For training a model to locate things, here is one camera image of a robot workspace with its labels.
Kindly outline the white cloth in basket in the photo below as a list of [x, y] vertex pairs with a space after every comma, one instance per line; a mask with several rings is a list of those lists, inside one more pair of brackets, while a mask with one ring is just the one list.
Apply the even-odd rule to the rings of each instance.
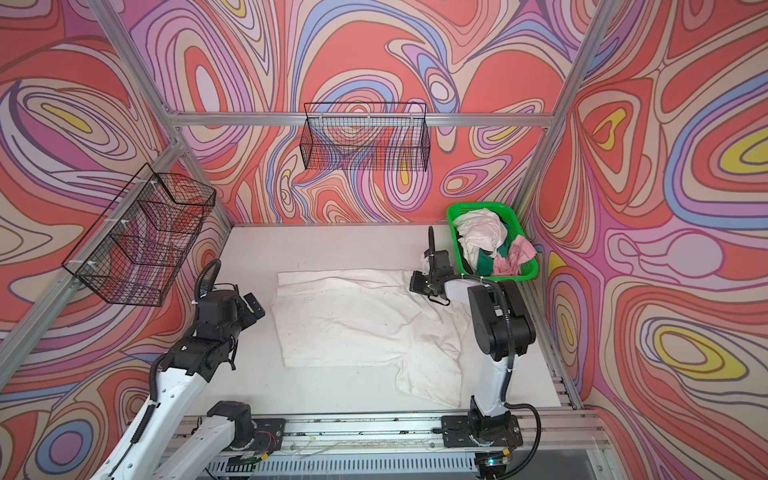
[[481, 250], [493, 253], [508, 236], [501, 218], [485, 208], [459, 215], [453, 221], [453, 226], [466, 257], [477, 255]]

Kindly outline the green plastic laundry basket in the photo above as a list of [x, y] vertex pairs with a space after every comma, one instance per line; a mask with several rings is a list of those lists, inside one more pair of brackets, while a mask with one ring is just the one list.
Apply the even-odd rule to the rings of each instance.
[[489, 278], [490, 280], [498, 281], [498, 282], [506, 281], [506, 280], [522, 282], [522, 281], [533, 279], [538, 274], [538, 264], [537, 264], [537, 261], [535, 260], [536, 256], [532, 260], [522, 265], [521, 273], [519, 276], [481, 276], [475, 273], [474, 267], [477, 265], [478, 254], [471, 255], [469, 257], [465, 256], [462, 246], [459, 243], [459, 235], [453, 226], [453, 221], [461, 214], [467, 213], [472, 210], [479, 210], [483, 208], [489, 209], [492, 212], [496, 213], [501, 218], [502, 222], [505, 224], [508, 230], [508, 236], [505, 242], [514, 240], [518, 235], [522, 235], [527, 239], [527, 237], [523, 232], [521, 224], [517, 218], [517, 215], [515, 214], [515, 212], [512, 210], [511, 207], [505, 204], [497, 203], [497, 202], [453, 204], [448, 207], [446, 211], [446, 218], [449, 222], [453, 243], [456, 249], [456, 257], [458, 261], [459, 271], [463, 274]]

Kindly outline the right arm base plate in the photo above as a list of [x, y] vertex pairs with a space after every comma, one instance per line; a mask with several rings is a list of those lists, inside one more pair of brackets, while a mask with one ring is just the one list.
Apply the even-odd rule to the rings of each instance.
[[436, 432], [442, 435], [447, 448], [505, 447], [515, 450], [524, 443], [518, 419], [509, 411], [498, 416], [477, 412], [443, 416]]

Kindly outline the white t shirt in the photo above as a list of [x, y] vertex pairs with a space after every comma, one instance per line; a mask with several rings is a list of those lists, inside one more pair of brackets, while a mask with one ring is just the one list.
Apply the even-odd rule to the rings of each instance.
[[392, 365], [395, 387], [457, 408], [466, 306], [429, 301], [405, 270], [281, 272], [270, 311], [287, 367]]

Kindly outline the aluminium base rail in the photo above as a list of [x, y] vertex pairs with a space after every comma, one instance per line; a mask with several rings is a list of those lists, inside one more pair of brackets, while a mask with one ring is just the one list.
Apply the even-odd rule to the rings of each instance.
[[[313, 475], [461, 473], [477, 477], [485, 447], [447, 448], [436, 432], [457, 412], [290, 415], [280, 450], [222, 451], [197, 478], [307, 478]], [[531, 463], [515, 479], [619, 479], [617, 454], [601, 422], [583, 410], [540, 412], [543, 435]], [[186, 417], [163, 456], [170, 457], [205, 416]]]

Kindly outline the green cloth in basket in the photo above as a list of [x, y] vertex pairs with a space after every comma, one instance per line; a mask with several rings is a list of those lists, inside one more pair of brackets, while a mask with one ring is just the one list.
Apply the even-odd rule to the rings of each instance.
[[503, 243], [494, 252], [480, 250], [474, 267], [475, 273], [481, 276], [511, 276], [515, 268], [508, 259], [509, 248], [509, 243]]

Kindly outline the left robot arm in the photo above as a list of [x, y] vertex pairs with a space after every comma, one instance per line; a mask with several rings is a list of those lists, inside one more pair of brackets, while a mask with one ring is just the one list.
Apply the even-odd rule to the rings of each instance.
[[170, 457], [163, 456], [177, 428], [220, 366], [235, 365], [239, 336], [264, 317], [251, 293], [235, 284], [219, 288], [218, 259], [196, 279], [194, 320], [149, 370], [149, 394], [138, 416], [97, 469], [97, 479], [195, 479], [222, 451], [243, 450], [256, 430], [248, 404], [220, 400]]

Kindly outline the pink cloth in basket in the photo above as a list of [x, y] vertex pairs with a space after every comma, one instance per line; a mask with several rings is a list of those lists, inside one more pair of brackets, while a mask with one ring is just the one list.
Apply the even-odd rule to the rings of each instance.
[[493, 256], [495, 276], [519, 276], [522, 265], [536, 256], [533, 245], [522, 235], [503, 243]]

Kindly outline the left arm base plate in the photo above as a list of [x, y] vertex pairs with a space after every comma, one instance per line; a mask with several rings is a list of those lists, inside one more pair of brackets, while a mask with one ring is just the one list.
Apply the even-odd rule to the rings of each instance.
[[283, 442], [286, 420], [284, 418], [253, 418], [252, 428], [247, 431], [247, 440], [235, 440], [229, 446], [231, 451], [273, 452], [280, 450]]

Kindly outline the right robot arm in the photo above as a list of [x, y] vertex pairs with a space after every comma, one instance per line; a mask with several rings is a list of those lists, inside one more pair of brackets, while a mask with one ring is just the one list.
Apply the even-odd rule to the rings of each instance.
[[479, 479], [510, 479], [531, 463], [543, 435], [539, 410], [508, 400], [516, 360], [535, 343], [536, 328], [515, 282], [456, 273], [449, 253], [436, 248], [432, 227], [427, 238], [427, 270], [412, 273], [409, 291], [443, 307], [453, 299], [467, 305], [476, 344], [490, 361], [467, 413], [444, 416], [440, 433], [449, 448], [458, 448], [462, 440], [487, 449], [475, 455]]

